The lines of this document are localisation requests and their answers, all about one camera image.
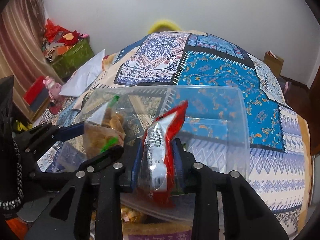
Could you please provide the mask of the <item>clear bag of fried snacks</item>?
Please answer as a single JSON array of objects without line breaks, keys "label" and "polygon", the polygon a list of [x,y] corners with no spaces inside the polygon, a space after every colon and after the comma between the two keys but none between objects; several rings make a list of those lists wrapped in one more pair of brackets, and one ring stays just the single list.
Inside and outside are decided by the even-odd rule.
[{"label": "clear bag of fried snacks", "polygon": [[120,96],[114,95],[103,103],[84,122],[83,144],[88,159],[105,152],[113,146],[123,146],[124,116],[117,109]]}]

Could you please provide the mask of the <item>red and silver snack packet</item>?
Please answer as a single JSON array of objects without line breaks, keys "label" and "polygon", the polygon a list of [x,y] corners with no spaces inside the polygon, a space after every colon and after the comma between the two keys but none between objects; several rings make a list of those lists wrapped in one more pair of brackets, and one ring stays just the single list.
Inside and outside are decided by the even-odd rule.
[{"label": "red and silver snack packet", "polygon": [[142,139],[142,158],[137,178],[138,190],[159,206],[170,204],[175,186],[174,154],[172,140],[181,130],[187,100],[167,113],[158,116],[147,128]]}]

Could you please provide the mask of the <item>red and grey box stack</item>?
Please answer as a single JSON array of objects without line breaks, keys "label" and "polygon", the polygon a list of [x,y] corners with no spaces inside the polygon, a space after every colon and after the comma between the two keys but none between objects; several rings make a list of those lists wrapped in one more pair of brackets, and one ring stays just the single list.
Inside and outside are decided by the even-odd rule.
[{"label": "red and grey box stack", "polygon": [[45,81],[45,76],[38,77],[23,96],[23,101],[29,109],[28,119],[30,121],[35,121],[41,116],[49,105],[50,98],[44,84]]}]

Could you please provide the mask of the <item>pink plush toy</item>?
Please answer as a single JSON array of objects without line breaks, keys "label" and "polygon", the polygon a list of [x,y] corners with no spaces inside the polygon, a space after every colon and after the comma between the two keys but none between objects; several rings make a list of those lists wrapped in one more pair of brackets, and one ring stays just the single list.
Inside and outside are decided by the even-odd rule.
[{"label": "pink plush toy", "polygon": [[45,86],[45,88],[48,90],[48,94],[50,97],[51,102],[58,102],[61,99],[61,84],[59,84],[58,82],[56,82],[54,80],[54,78],[47,76],[44,80],[43,80],[43,84]]}]

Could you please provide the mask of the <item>white pillow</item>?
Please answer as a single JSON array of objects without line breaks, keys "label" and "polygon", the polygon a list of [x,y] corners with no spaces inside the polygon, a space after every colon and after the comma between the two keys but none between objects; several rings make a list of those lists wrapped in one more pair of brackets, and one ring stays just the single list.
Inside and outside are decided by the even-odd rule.
[{"label": "white pillow", "polygon": [[103,72],[102,62],[105,57],[103,49],[83,64],[62,86],[59,95],[79,97],[91,83]]}]

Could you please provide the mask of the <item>purple and white snack box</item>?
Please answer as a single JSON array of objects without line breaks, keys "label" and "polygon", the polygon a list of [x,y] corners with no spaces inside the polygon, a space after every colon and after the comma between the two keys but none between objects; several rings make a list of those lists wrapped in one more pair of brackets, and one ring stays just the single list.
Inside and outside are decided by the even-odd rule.
[{"label": "purple and white snack box", "polygon": [[123,223],[123,239],[191,239],[192,227],[178,223]]}]

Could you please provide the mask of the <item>green storage box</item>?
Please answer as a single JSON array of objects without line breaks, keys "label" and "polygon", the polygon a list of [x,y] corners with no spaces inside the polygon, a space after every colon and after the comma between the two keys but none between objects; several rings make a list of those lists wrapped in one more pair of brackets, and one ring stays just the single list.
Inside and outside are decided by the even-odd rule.
[{"label": "green storage box", "polygon": [[81,39],[77,44],[59,56],[52,64],[53,70],[60,79],[66,79],[90,60],[95,54],[88,39]]}]

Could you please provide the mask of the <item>striped brown curtain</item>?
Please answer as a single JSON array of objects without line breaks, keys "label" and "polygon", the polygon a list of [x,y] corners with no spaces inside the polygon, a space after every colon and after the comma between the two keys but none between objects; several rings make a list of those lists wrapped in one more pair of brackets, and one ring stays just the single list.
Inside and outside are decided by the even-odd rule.
[{"label": "striped brown curtain", "polygon": [[8,0],[1,12],[1,77],[14,76],[14,96],[21,99],[40,76],[61,81],[45,59],[43,0]]}]

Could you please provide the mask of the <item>clear plastic storage bin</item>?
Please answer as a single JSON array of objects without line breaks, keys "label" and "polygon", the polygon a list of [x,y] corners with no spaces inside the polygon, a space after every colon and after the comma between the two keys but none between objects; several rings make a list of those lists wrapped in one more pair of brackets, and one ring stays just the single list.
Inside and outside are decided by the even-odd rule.
[{"label": "clear plastic storage bin", "polygon": [[[176,135],[184,149],[197,162],[213,171],[228,174],[238,171],[249,178],[249,142],[247,118],[240,89],[219,86],[141,86],[95,89],[72,124],[86,121],[99,106],[118,95],[117,109],[124,116],[125,147],[132,146],[155,118],[181,101],[188,101],[185,122]],[[63,145],[56,153],[57,171],[73,172],[85,161],[83,137],[78,136]],[[195,194],[183,194],[175,181],[170,200],[173,207],[162,208],[135,193],[122,193],[121,203],[166,221],[193,220]]]}]

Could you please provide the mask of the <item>patchwork patterned bedspread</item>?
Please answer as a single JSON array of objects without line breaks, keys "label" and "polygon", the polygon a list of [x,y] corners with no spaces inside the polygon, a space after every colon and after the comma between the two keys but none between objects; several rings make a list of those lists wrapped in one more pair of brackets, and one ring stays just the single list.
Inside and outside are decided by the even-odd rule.
[{"label": "patchwork patterned bedspread", "polygon": [[102,60],[103,71],[76,87],[57,114],[40,122],[69,126],[86,120],[113,92],[121,97],[125,144],[153,120],[188,102],[181,142],[219,172],[237,168],[290,238],[306,221],[310,190],[308,123],[285,102],[270,68],[212,34],[150,34]]}]

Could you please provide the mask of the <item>red decorations pile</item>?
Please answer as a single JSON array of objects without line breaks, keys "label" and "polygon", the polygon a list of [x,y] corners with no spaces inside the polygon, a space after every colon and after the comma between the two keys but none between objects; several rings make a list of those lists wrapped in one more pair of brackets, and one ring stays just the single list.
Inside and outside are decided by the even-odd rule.
[{"label": "red decorations pile", "polygon": [[55,25],[48,18],[42,39],[42,52],[48,62],[53,62],[82,40],[89,42],[89,35],[87,33],[81,34],[76,30],[69,31],[60,25]]}]

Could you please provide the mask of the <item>yellow curved foam tube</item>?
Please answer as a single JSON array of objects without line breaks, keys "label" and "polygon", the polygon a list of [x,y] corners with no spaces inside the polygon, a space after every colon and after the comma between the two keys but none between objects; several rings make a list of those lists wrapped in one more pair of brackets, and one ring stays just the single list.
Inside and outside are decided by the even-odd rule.
[{"label": "yellow curved foam tube", "polygon": [[181,28],[172,21],[169,20],[159,20],[155,22],[150,29],[148,34],[153,34],[159,31],[180,31]]}]

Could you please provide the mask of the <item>cardboard box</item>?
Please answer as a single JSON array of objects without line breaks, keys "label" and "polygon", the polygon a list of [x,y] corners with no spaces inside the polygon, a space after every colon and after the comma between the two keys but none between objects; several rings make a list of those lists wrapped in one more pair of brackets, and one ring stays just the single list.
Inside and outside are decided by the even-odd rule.
[{"label": "cardboard box", "polygon": [[275,75],[275,77],[280,77],[284,63],[284,60],[281,57],[269,50],[265,53],[263,62],[267,66],[269,66],[271,72]]}]

